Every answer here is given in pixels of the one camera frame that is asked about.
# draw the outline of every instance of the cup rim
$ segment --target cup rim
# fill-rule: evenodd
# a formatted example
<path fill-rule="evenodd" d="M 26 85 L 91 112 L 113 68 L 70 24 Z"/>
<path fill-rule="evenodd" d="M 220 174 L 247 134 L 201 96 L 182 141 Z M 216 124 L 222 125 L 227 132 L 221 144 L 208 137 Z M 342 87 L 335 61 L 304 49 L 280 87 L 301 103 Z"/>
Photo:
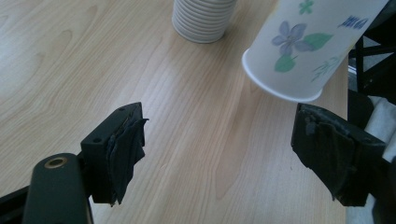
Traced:
<path fill-rule="evenodd" d="M 252 80 L 261 89 L 273 94 L 274 96 L 276 96 L 278 98 L 281 98 L 281 99 L 284 99 L 284 100 L 287 100 L 287 101 L 296 102 L 296 103 L 311 102 L 311 101 L 314 101 L 314 100 L 318 99 L 319 96 L 321 95 L 323 89 L 321 89 L 319 92 L 316 92 L 316 93 L 314 93 L 314 94 L 312 94 L 311 96 L 308 96 L 308 97 L 291 96 L 291 95 L 287 95 L 287 94 L 284 94 L 282 92 L 279 92 L 277 90 L 274 90 L 273 88 L 265 85 L 265 83 L 261 82 L 260 80 L 258 80 L 256 78 L 256 76 L 253 74 L 253 72 L 250 70 L 250 68 L 248 66 L 247 55 L 248 55 L 248 49 L 244 52 L 244 54 L 242 56 L 242 65 L 244 67 L 244 70 L 245 70 L 247 76 L 250 78 L 250 80 Z"/>
<path fill-rule="evenodd" d="M 180 29 L 183 29 L 185 32 L 182 33 L 186 33 L 185 35 L 193 35 L 196 38 L 202 38 L 202 39 L 212 39 L 213 36 L 218 36 L 219 34 L 222 34 L 222 31 L 213 33 L 213 34 L 198 34 L 196 32 L 194 32 L 191 28 L 189 28 L 189 26 L 185 23 L 183 23 L 182 21 L 180 21 L 178 18 L 174 17 L 174 26 L 176 25 L 178 27 L 178 30 L 180 31 Z"/>
<path fill-rule="evenodd" d="M 198 44 L 208 44 L 208 43 L 213 43 L 218 41 L 219 39 L 221 39 L 221 37 L 223 36 L 223 34 L 221 35 L 212 35 L 210 37 L 204 37 L 204 38 L 200 38 L 199 36 L 196 35 L 186 35 L 184 32 L 180 31 L 180 27 L 178 27 L 178 23 L 177 23 L 177 19 L 175 17 L 172 18 L 172 23 L 174 24 L 174 28 L 175 30 L 184 38 L 198 43 Z"/>

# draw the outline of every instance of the green leaf print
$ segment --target green leaf print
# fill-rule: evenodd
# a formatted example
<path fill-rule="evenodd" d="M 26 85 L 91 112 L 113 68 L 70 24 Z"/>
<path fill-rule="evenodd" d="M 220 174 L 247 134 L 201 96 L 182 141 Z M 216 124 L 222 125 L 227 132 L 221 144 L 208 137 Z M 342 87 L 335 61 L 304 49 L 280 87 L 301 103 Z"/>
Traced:
<path fill-rule="evenodd" d="M 317 33 L 306 35 L 304 42 L 314 47 L 314 50 L 321 49 L 332 38 L 332 35 Z"/>
<path fill-rule="evenodd" d="M 295 58 L 291 58 L 288 55 L 284 55 L 280 57 L 275 64 L 275 70 L 280 73 L 287 73 L 289 72 L 294 65 L 296 64 L 294 61 Z"/>

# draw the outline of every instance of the table surface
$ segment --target table surface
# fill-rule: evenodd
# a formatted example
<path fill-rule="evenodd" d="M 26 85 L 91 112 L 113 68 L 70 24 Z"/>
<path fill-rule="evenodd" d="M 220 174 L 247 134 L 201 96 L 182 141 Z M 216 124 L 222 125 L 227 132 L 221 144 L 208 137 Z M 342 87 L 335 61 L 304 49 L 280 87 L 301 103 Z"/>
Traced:
<path fill-rule="evenodd" d="M 92 205 L 96 223 L 345 222 L 290 147 L 296 104 L 241 66 L 274 3 L 239 0 L 224 37 L 195 44 L 171 0 L 1 1 L 0 195 L 142 102 L 147 155 L 121 205 Z M 346 61 L 312 104 L 346 116 Z"/>

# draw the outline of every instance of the stack of paper cups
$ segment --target stack of paper cups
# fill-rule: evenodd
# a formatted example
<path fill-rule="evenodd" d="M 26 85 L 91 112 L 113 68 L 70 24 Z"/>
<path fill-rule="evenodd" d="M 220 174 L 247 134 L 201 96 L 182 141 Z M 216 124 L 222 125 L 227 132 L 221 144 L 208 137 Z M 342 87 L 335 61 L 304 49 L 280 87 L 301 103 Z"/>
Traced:
<path fill-rule="evenodd" d="M 323 86 L 388 0 L 279 0 L 242 63 L 261 88 L 293 102 Z"/>
<path fill-rule="evenodd" d="M 223 35 L 236 0 L 175 0 L 172 23 L 177 32 L 196 43 L 211 43 Z"/>

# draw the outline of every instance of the white cup stack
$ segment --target white cup stack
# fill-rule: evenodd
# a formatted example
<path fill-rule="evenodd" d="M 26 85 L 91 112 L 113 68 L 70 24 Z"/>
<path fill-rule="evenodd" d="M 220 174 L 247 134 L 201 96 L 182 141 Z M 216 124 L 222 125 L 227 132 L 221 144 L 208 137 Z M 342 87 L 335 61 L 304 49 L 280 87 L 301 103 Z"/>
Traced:
<path fill-rule="evenodd" d="M 175 0 L 172 23 L 195 43 L 212 43 L 223 35 L 236 0 Z"/>

